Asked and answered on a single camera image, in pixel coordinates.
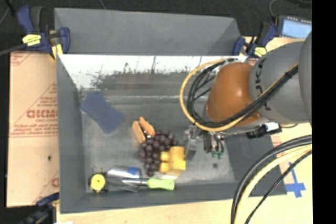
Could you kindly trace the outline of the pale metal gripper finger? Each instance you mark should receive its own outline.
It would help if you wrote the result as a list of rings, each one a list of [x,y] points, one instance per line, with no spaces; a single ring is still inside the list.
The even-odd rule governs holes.
[[[184,141],[184,155],[186,161],[192,161],[197,152],[197,139],[191,138]]]
[[[188,137],[194,140],[200,140],[202,137],[202,129],[196,125],[190,125],[188,128]]]

